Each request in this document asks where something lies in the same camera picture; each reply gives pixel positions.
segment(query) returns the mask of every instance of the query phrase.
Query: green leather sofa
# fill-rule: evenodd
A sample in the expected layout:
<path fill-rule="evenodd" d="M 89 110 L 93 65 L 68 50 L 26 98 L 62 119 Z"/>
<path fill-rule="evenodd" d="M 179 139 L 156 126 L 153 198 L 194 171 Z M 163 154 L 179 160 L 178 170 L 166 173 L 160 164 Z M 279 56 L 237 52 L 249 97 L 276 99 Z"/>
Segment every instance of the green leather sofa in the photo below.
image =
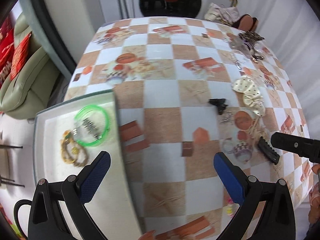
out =
<path fill-rule="evenodd" d="M 25 16 L 20 14 L 13 32 L 15 48 L 30 31 Z M 34 118 L 47 107 L 59 73 L 36 37 L 31 35 L 26 64 L 12 81 L 9 75 L 0 89 L 0 111 L 15 119 Z"/>

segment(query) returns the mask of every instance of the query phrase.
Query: black hair clip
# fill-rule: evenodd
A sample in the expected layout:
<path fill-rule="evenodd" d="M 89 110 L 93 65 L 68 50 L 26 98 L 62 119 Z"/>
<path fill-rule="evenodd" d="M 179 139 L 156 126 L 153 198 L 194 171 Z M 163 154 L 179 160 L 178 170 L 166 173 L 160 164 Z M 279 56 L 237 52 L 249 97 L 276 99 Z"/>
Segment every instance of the black hair clip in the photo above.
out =
<path fill-rule="evenodd" d="M 261 136 L 258 142 L 259 150 L 271 161 L 274 165 L 277 165 L 279 162 L 280 155 L 276 153 L 274 149 L 266 142 L 266 140 Z"/>
<path fill-rule="evenodd" d="M 228 105 L 225 104 L 225 98 L 214 98 L 209 99 L 209 104 L 214 105 L 218 108 L 218 114 L 222 115 L 223 111 L 227 108 Z"/>

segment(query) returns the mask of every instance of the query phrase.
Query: shoe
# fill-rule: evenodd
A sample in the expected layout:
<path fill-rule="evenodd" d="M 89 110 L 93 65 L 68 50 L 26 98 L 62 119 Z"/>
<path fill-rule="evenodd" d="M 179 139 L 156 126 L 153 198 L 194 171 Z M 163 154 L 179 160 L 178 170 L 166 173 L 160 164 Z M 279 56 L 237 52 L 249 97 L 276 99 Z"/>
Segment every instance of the shoe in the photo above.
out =
<path fill-rule="evenodd" d="M 256 17 L 253 17 L 252 19 L 253 19 L 253 25 L 252 25 L 252 28 L 251 28 L 250 31 L 251 32 L 255 32 L 256 29 L 257 29 L 259 21 L 258 21 L 258 19 Z"/>
<path fill-rule="evenodd" d="M 242 15 L 239 20 L 237 20 L 231 27 L 236 28 L 241 31 L 249 31 L 252 29 L 253 19 L 249 14 Z"/>

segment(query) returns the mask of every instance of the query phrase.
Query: white tray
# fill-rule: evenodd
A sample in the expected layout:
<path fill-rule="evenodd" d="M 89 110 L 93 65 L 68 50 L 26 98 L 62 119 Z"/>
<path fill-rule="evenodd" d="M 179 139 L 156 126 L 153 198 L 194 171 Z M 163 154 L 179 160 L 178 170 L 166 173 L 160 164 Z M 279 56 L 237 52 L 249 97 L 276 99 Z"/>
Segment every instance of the white tray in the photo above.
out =
<path fill-rule="evenodd" d="M 64 181 L 69 175 L 77 175 L 81 171 L 82 168 L 62 161 L 60 140 L 65 130 L 73 130 L 73 118 L 76 113 L 91 104 L 103 107 L 108 112 L 111 122 L 106 140 L 99 146 L 86 148 L 89 155 L 88 164 L 100 151 L 104 150 L 110 153 L 111 167 L 93 199 L 85 206 L 108 239 L 138 239 L 141 231 L 126 180 L 119 143 L 116 103 L 111 90 L 74 98 L 45 109 L 36 115 L 33 142 L 35 184 L 41 178 L 46 178 L 48 182 Z M 75 238 L 82 239 L 65 203 L 60 202 L 60 205 L 71 233 Z"/>

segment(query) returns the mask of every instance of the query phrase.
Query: screw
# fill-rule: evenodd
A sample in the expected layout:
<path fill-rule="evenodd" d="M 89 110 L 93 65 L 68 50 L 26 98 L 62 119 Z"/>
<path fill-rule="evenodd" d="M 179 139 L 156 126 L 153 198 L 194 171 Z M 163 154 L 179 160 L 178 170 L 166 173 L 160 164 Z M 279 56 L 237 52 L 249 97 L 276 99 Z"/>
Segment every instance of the screw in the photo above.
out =
<path fill-rule="evenodd" d="M 250 182 L 256 182 L 256 181 L 257 181 L 257 178 L 256 178 L 255 176 L 249 176 L 249 177 L 248 177 L 248 180 L 249 180 Z"/>
<path fill-rule="evenodd" d="M 45 183 L 45 179 L 40 179 L 39 181 L 38 181 L 38 184 L 39 185 L 42 185 L 42 184 L 44 184 Z"/>
<path fill-rule="evenodd" d="M 279 184 L 282 185 L 282 186 L 285 186 L 286 182 L 284 179 L 280 179 L 279 180 Z"/>
<path fill-rule="evenodd" d="M 70 175 L 69 177 L 68 177 L 68 181 L 69 182 L 73 182 L 73 181 L 75 181 L 76 180 L 76 176 L 75 175 Z"/>

